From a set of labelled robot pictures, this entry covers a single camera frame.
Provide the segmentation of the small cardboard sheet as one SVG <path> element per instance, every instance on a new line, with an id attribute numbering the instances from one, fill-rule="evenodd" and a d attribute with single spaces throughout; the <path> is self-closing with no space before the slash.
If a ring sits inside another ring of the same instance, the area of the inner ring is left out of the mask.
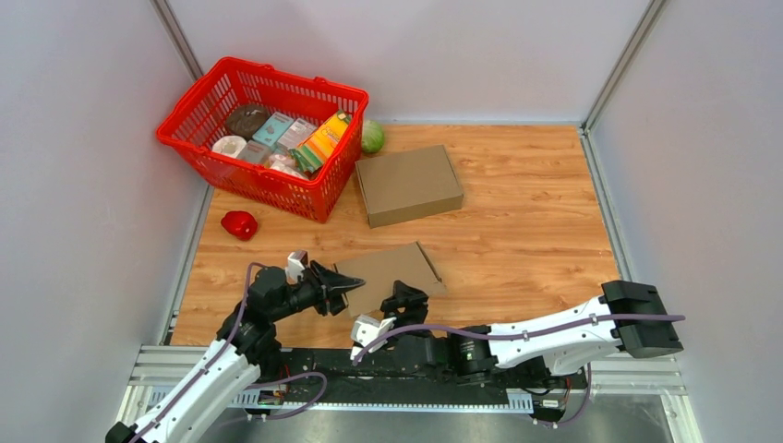
<path id="1" fill-rule="evenodd" d="M 378 310 L 381 302 L 392 295 L 395 281 L 402 281 L 430 297 L 447 292 L 434 262 L 419 242 L 341 260 L 333 269 L 365 281 L 346 295 L 350 317 Z"/>

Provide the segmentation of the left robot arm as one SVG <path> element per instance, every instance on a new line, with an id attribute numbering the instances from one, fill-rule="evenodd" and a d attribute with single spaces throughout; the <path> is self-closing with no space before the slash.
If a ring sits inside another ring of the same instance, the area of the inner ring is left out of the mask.
<path id="1" fill-rule="evenodd" d="M 306 264 L 290 282 L 284 269 L 252 262 L 245 289 L 215 340 L 172 391 L 135 423 L 113 425 L 108 442 L 197 442 L 229 402 L 259 381 L 269 383 L 282 371 L 276 321 L 314 308 L 337 315 L 344 296 L 365 281 L 328 269 L 317 261 Z"/>

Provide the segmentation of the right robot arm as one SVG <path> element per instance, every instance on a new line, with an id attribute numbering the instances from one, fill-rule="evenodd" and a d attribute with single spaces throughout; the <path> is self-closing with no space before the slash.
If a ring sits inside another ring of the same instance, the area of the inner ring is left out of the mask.
<path id="1" fill-rule="evenodd" d="M 648 359 L 682 351 L 674 325 L 684 317 L 667 312 L 655 286 L 609 281 L 601 288 L 600 296 L 581 305 L 519 322 L 389 329 L 363 340 L 351 359 L 358 364 L 391 342 L 404 372 L 432 368 L 438 375 L 476 384 L 527 364 L 530 380 L 547 387 L 615 352 Z"/>

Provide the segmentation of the large brown cardboard box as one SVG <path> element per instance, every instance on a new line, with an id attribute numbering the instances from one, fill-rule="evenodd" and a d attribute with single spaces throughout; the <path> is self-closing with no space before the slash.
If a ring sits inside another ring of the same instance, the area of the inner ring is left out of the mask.
<path id="1" fill-rule="evenodd" d="M 355 169 L 371 228 L 463 207 L 464 190 L 443 145 L 360 160 Z"/>

